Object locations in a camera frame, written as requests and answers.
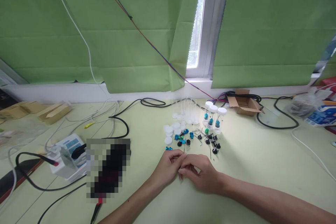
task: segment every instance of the plastic bag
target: plastic bag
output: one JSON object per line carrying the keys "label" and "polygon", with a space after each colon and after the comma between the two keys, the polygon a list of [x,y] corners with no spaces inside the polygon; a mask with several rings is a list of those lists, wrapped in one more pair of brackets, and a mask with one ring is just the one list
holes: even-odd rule
{"label": "plastic bag", "polygon": [[308,117],[323,105],[323,101],[315,96],[317,88],[312,87],[307,94],[295,96],[287,110],[294,116]]}

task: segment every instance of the desk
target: desk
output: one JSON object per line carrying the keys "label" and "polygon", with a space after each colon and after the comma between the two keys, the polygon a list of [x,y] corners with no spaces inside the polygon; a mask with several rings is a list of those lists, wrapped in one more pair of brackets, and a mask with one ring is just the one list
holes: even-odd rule
{"label": "desk", "polygon": [[[196,101],[203,105],[206,100],[197,99]],[[282,100],[278,106],[282,109],[288,102]],[[271,118],[269,121],[274,121],[276,118],[278,125],[284,124],[279,126],[293,123],[285,116],[278,116],[273,103],[274,100],[263,100],[262,102],[268,109],[266,114]],[[130,102],[124,102],[119,111],[129,104]],[[101,104],[75,104],[67,117],[79,120],[100,106]],[[150,108],[136,104],[120,116],[130,128],[127,136],[131,139],[130,166],[124,173],[122,188],[114,198],[107,199],[107,203],[102,205],[96,223],[127,200],[151,175],[166,147],[163,125],[174,122],[171,113],[170,108]],[[211,155],[211,162],[218,171],[237,179],[289,193],[336,214],[335,181],[323,170],[313,154],[291,137],[290,130],[266,128],[258,124],[255,117],[238,115],[233,109],[228,109],[223,120],[219,140],[221,149],[217,155]],[[2,128],[6,130],[14,123],[15,121],[6,122]],[[50,126],[47,132],[22,148],[22,151],[37,149],[38,144],[43,144],[60,123],[61,120]],[[330,172],[335,175],[336,148],[330,144],[335,141],[335,135],[324,128],[314,128],[305,122],[300,123],[302,126],[295,131],[295,135],[312,148],[325,162]],[[85,141],[102,126],[94,136],[102,138],[111,131],[111,125],[111,121],[103,126],[102,123],[92,125],[88,129],[84,129],[83,125],[75,132]],[[114,136],[123,135],[126,131],[124,125],[117,120],[115,128]],[[187,128],[194,130],[196,126],[188,125]],[[68,127],[57,132],[55,138],[63,139],[72,129],[73,127]],[[171,146],[173,149],[179,148],[175,140]],[[185,151],[210,156],[210,147],[206,144],[200,146],[196,138],[191,140],[191,146],[186,146]],[[0,168],[3,170],[6,169],[5,162],[8,161],[4,160],[0,163]],[[51,174],[47,164],[43,164],[31,175],[31,178],[44,188],[51,189],[66,185],[62,178]],[[41,192],[25,181],[14,191],[10,204],[1,216],[1,222],[37,223],[51,203],[84,182],[83,179],[61,191]],[[88,203],[86,190],[85,186],[81,187],[55,204],[44,216],[42,223],[89,223],[94,204]],[[198,192],[188,179],[180,183],[178,178],[165,188],[135,221],[135,223],[206,222],[266,223],[259,216],[231,199],[203,194]]]}

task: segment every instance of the black power cord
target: black power cord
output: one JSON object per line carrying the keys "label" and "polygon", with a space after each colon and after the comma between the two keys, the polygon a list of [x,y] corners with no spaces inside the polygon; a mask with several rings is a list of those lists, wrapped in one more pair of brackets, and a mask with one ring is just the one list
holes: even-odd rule
{"label": "black power cord", "polygon": [[267,125],[265,123],[263,123],[260,119],[259,119],[259,113],[257,114],[257,120],[258,122],[260,122],[262,125],[268,127],[268,128],[272,128],[272,129],[276,129],[276,130],[289,130],[289,129],[294,129],[294,128],[297,128],[299,126],[299,123],[297,120],[295,120],[293,117],[291,117],[290,115],[288,115],[287,113],[283,112],[281,109],[279,109],[277,107],[277,103],[279,100],[283,100],[283,99],[292,99],[292,97],[288,97],[288,96],[281,96],[279,98],[276,99],[275,103],[274,103],[274,107],[276,108],[276,110],[278,110],[279,112],[281,112],[282,114],[284,114],[285,116],[287,116],[288,118],[292,119],[293,122],[295,122],[295,126],[290,126],[290,127],[273,127],[273,126],[270,126],[270,125]]}
{"label": "black power cord", "polygon": [[19,158],[20,158],[20,156],[23,155],[23,154],[25,154],[25,155],[30,155],[30,156],[36,156],[36,157],[39,157],[39,158],[41,158],[42,160],[44,160],[44,161],[46,161],[46,162],[48,162],[49,164],[52,164],[52,165],[57,165],[58,163],[55,162],[54,160],[51,160],[51,159],[49,159],[49,158],[47,158],[47,157],[44,157],[44,156],[42,156],[42,155],[35,154],[35,153],[30,153],[30,152],[20,152],[20,153],[16,156],[15,164],[16,164],[18,170],[19,170],[19,171],[21,172],[21,174],[26,178],[26,180],[27,180],[27,181],[28,181],[34,188],[36,188],[37,190],[40,190],[40,191],[59,191],[59,190],[63,190],[63,189],[65,189],[65,188],[67,188],[67,187],[73,185],[73,184],[76,183],[78,180],[80,180],[80,179],[82,179],[82,178],[85,177],[85,176],[80,177],[79,179],[75,180],[75,181],[72,182],[71,184],[66,185],[66,186],[64,186],[64,187],[61,187],[61,188],[55,188],[55,189],[44,189],[44,188],[41,188],[41,187],[35,185],[35,183],[28,177],[28,175],[25,173],[25,171],[21,168],[21,166],[20,166],[20,162],[19,162]]}
{"label": "black power cord", "polygon": [[74,191],[76,191],[77,189],[79,189],[80,187],[86,185],[86,183],[81,184],[80,186],[76,187],[75,189],[73,189],[72,191],[68,192],[67,194],[63,195],[61,198],[57,199],[56,201],[54,201],[54,203],[52,203],[42,214],[42,216],[40,217],[40,219],[38,220],[37,224],[41,223],[42,218],[44,217],[44,215],[46,214],[46,212],[53,206],[55,205],[59,200],[63,199],[64,197],[68,196],[69,194],[73,193]]}
{"label": "black power cord", "polygon": [[[168,105],[167,105],[164,101],[157,100],[157,99],[154,99],[154,98],[136,99],[136,100],[133,101],[130,105],[128,105],[123,111],[119,112],[118,114],[116,114],[116,115],[114,115],[114,116],[110,116],[110,117],[109,117],[109,118],[114,118],[114,119],[117,119],[117,120],[121,121],[121,122],[126,126],[126,134],[125,134],[125,135],[122,135],[122,136],[116,136],[116,137],[107,137],[107,138],[104,138],[104,139],[119,139],[119,138],[124,138],[124,137],[126,137],[126,136],[129,134],[130,129],[129,129],[127,123],[126,123],[123,119],[121,119],[121,118],[119,118],[119,117],[117,117],[117,116],[119,116],[120,114],[124,113],[127,109],[129,109],[129,108],[130,108],[135,102],[137,102],[137,101],[140,101],[140,103],[141,103],[142,105],[146,106],[146,107],[155,107],[155,108],[160,108],[160,109],[162,109],[162,108],[169,107],[169,106],[171,106],[171,105],[173,105],[173,104],[175,104],[175,103],[178,103],[178,102],[181,102],[181,101],[183,101],[183,100],[186,100],[186,99],[178,100],[178,101],[176,101],[176,102],[174,102],[174,103],[171,103],[171,104],[168,104]],[[151,103],[151,102],[149,102],[148,100],[151,100],[151,101],[157,101],[158,103]]]}
{"label": "black power cord", "polygon": [[[261,106],[261,109],[262,110],[264,108],[263,105],[260,104],[262,98],[259,96],[259,95],[254,95],[254,94],[236,94],[234,91],[228,91],[225,93],[225,99],[228,100],[228,96],[234,96],[234,97],[244,97],[244,98],[252,98],[253,100],[255,100],[260,106]],[[260,118],[259,118],[259,114],[257,114],[257,120],[258,122],[260,122],[262,125],[268,127],[268,128],[272,128],[272,129],[276,129],[276,130],[289,130],[289,129],[294,129],[294,128],[297,128],[299,126],[299,123],[297,120],[295,120],[293,117],[291,117],[290,115],[288,115],[286,112],[282,111],[281,109],[279,109],[277,107],[277,103],[279,100],[284,100],[284,99],[293,99],[293,96],[280,96],[278,98],[274,98],[276,99],[275,103],[274,103],[274,107],[276,108],[276,110],[280,111],[282,114],[284,114],[285,116],[287,116],[288,118],[292,119],[293,122],[295,122],[295,126],[290,126],[290,127],[273,127],[273,126],[270,126],[270,125],[267,125],[265,123],[263,123]]]}

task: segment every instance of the red cable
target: red cable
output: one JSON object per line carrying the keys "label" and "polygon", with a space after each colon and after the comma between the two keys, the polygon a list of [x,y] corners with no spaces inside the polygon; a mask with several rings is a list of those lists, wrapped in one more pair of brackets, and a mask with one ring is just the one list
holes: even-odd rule
{"label": "red cable", "polygon": [[[125,11],[125,9],[120,5],[120,3],[115,0],[115,2],[119,5],[119,7],[125,12],[125,14],[129,17],[129,15],[127,14],[127,12]],[[151,46],[153,46],[154,48],[156,48],[147,38],[146,36],[140,31],[140,29],[137,27],[137,25],[134,23],[133,19],[130,18],[130,20],[132,21],[132,23],[134,24],[134,26],[136,27],[136,29],[140,32],[140,34],[147,40],[147,42],[149,44],[151,44]],[[199,91],[201,91],[202,93],[206,94],[207,96],[209,96],[211,99],[213,100],[218,100],[216,98],[211,97],[210,95],[208,95],[207,93],[205,93],[203,90],[199,89],[198,87],[196,87],[195,85],[191,84],[189,81],[187,81],[182,75],[180,75],[182,77],[183,80],[185,80],[186,82],[188,82],[191,86],[193,86],[194,88],[198,89]]]}

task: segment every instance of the hand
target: hand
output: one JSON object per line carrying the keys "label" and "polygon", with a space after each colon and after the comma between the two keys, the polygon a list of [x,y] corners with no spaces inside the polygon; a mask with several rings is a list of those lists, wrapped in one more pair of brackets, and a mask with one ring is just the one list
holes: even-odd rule
{"label": "hand", "polygon": [[166,150],[148,180],[163,189],[174,179],[186,156],[179,149]]}
{"label": "hand", "polygon": [[190,179],[203,192],[224,194],[227,175],[216,171],[207,156],[187,155],[178,172]]}

